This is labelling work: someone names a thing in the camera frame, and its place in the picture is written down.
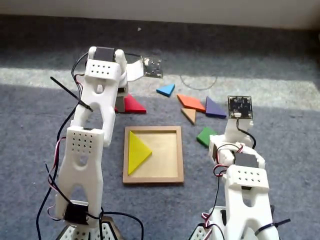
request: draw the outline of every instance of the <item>circuit board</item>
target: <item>circuit board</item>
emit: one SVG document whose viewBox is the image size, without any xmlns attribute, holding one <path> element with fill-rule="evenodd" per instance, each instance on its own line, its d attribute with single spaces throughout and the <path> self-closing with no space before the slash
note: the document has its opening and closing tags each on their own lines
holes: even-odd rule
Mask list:
<svg viewBox="0 0 320 240">
<path fill-rule="evenodd" d="M 251 96 L 228 96 L 229 118 L 241 113 L 241 119 L 253 119 Z"/>
<path fill-rule="evenodd" d="M 144 76 L 162 79 L 163 71 L 161 60 L 154 60 L 150 57 L 143 57 Z"/>
</svg>

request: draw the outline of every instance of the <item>red triangle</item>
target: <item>red triangle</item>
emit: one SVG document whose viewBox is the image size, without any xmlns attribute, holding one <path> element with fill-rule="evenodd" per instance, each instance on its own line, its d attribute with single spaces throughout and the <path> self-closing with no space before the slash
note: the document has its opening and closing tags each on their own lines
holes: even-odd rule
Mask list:
<svg viewBox="0 0 320 240">
<path fill-rule="evenodd" d="M 146 114 L 147 110 L 142 106 L 133 96 L 128 94 L 128 96 L 124 97 L 124 112 L 125 114 Z"/>
</svg>

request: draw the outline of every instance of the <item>white wall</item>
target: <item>white wall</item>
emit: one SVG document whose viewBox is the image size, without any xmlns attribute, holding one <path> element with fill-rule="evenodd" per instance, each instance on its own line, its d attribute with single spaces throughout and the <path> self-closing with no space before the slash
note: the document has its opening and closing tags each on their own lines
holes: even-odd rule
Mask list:
<svg viewBox="0 0 320 240">
<path fill-rule="evenodd" d="M 320 0 L 0 0 L 0 14 L 320 29 Z"/>
</svg>

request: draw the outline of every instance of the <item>green square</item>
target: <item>green square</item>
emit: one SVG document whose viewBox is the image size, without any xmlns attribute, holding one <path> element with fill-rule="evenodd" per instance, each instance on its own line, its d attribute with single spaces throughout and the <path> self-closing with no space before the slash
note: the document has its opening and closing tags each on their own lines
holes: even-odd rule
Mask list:
<svg viewBox="0 0 320 240">
<path fill-rule="evenodd" d="M 202 145 L 209 147 L 210 135 L 217 135 L 210 127 L 203 128 L 202 132 L 196 137 L 196 140 Z"/>
</svg>

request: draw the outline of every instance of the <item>blue triangle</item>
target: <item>blue triangle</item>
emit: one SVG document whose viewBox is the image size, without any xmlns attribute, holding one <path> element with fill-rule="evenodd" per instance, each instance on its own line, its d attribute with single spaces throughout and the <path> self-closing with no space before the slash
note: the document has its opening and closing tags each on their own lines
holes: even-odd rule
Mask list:
<svg viewBox="0 0 320 240">
<path fill-rule="evenodd" d="M 174 91 L 175 89 L 175 85 L 174 84 L 170 84 L 170 85 L 167 85 L 167 86 L 162 86 L 162 87 L 159 87 L 156 92 L 158 94 L 162 94 L 162 95 L 165 95 L 167 97 L 170 97 L 172 92 Z"/>
<path fill-rule="evenodd" d="M 227 117 L 226 112 L 208 96 L 205 101 L 205 115 L 222 119 Z"/>
</svg>

